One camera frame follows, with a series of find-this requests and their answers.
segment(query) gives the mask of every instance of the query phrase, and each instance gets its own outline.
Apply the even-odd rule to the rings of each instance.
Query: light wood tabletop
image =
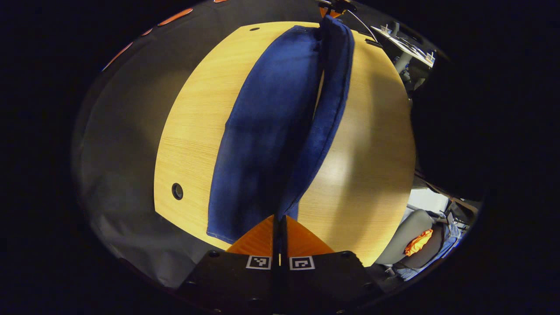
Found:
[[[154,174],[157,213],[223,249],[230,245],[208,236],[206,228],[225,123],[257,59],[294,25],[319,27],[309,22],[255,24],[221,41],[186,81],[161,135]],[[365,42],[369,37],[352,32],[356,45],[346,109],[300,201],[298,221],[333,250],[350,250],[367,266],[399,225],[416,156],[408,98],[395,67],[381,48]],[[171,193],[174,183],[183,188],[181,200]]]

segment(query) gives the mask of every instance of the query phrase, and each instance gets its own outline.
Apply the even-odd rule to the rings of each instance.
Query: cable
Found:
[[[351,15],[353,15],[353,16],[356,18],[356,20],[360,21],[360,23],[363,25],[363,27],[367,28],[367,30],[370,32],[371,36],[375,39],[375,42],[379,43],[379,42],[377,41],[377,38],[375,38],[374,33],[370,30],[369,27],[367,27],[366,24],[364,24],[364,22],[362,22],[362,20],[360,20],[359,17],[357,17],[357,16],[356,16],[354,13],[352,13],[352,11],[350,11],[350,10],[346,10],[346,12],[350,13]]]

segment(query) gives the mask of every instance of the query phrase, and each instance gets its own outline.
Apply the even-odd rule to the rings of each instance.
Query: orange cloth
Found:
[[[411,240],[408,243],[407,247],[404,249],[404,254],[407,256],[411,256],[412,254],[418,252],[426,243],[430,237],[432,237],[432,229],[426,230],[420,234],[420,236],[416,237],[415,239]]]

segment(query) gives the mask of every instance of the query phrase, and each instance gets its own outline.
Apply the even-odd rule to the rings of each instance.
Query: desk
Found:
[[[379,34],[383,35],[385,38],[389,39],[391,43],[395,44],[400,50],[403,51],[403,54],[400,55],[399,60],[395,64],[395,69],[398,73],[401,73],[406,68],[407,64],[410,62],[412,57],[420,60],[430,68],[433,67],[433,62],[426,60],[426,56],[425,56],[426,54],[422,55],[421,53],[418,52],[418,51],[422,52],[419,48],[416,48],[418,51],[410,50],[406,45],[401,43],[398,39],[391,37],[390,34],[387,34],[386,32],[383,32],[381,29],[378,29],[373,26],[371,26],[371,28],[376,30]]]
[[[177,96],[161,135],[154,203],[164,218],[217,247],[206,234],[214,164],[225,123],[253,65],[293,25],[243,26],[200,62]],[[348,100],[322,167],[300,201],[298,221],[335,251],[350,250],[372,264],[393,236],[406,208],[415,150],[404,86],[381,48],[353,31]],[[177,200],[171,186],[179,183]]]

